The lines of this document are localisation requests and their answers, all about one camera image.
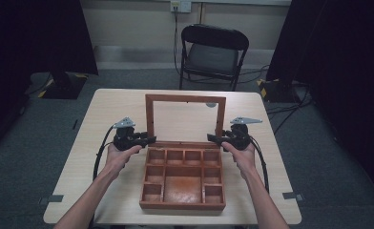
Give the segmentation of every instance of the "forearm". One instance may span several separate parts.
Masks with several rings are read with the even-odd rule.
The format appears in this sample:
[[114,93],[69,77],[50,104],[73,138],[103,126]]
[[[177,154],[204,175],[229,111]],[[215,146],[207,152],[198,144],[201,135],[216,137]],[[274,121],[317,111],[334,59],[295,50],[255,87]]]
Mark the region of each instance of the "forearm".
[[112,177],[110,170],[104,168],[54,228],[87,228],[98,203],[112,183]]
[[265,190],[256,169],[246,174],[246,183],[255,207],[259,228],[288,228],[273,199],[270,198],[270,195]]

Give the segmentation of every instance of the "human hand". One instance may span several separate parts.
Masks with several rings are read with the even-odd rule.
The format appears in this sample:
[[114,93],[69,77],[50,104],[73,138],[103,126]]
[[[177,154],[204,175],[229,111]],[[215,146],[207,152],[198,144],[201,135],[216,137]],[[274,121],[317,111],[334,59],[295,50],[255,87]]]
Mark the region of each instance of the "human hand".
[[256,163],[255,163],[255,146],[250,143],[246,149],[240,151],[237,150],[232,144],[224,141],[222,142],[222,147],[225,150],[229,151],[234,161],[237,163],[238,168],[240,169],[241,176],[246,179],[247,174],[250,171],[256,170]]
[[116,149],[113,143],[109,145],[105,167],[110,169],[110,171],[113,173],[113,180],[118,177],[119,172],[130,160],[130,156],[139,152],[140,149],[142,149],[142,146],[136,145],[128,150],[119,151],[118,149]]

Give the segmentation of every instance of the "wall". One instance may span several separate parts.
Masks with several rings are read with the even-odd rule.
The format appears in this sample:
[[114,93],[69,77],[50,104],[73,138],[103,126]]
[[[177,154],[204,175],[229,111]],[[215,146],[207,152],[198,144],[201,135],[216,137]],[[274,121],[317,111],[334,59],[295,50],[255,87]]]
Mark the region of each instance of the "wall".
[[[288,12],[288,1],[254,2],[258,3],[193,2],[191,13],[177,15],[178,41],[182,28],[194,23],[236,29],[250,41],[245,66],[269,64]],[[83,0],[82,6],[94,46],[116,46],[123,52],[161,53],[157,62],[173,61],[176,23],[169,1]]]

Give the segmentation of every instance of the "wooden compartment tray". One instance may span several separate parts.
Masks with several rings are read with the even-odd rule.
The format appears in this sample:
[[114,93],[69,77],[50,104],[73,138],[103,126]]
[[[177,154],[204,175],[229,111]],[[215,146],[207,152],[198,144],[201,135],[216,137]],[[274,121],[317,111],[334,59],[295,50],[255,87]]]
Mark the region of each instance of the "wooden compartment tray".
[[148,149],[140,206],[223,210],[225,195],[218,149]]
[[[148,136],[155,135],[155,101],[217,103],[215,135],[222,135],[225,97],[146,94],[145,99]],[[146,209],[223,210],[226,203],[219,146],[207,139],[150,144],[139,205]]]

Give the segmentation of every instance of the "black controller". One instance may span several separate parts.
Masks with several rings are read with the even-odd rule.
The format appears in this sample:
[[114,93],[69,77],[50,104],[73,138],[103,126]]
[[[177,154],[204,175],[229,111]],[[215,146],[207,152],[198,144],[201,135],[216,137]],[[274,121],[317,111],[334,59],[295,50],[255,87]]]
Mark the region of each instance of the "black controller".
[[250,135],[246,124],[234,124],[231,126],[231,131],[222,131],[222,136],[207,134],[209,141],[215,142],[218,146],[223,141],[233,145],[238,150],[244,150],[250,144]]
[[155,143],[156,136],[148,137],[147,132],[134,133],[134,127],[125,127],[116,129],[113,144],[119,151],[125,151],[135,145],[145,148],[146,145]]

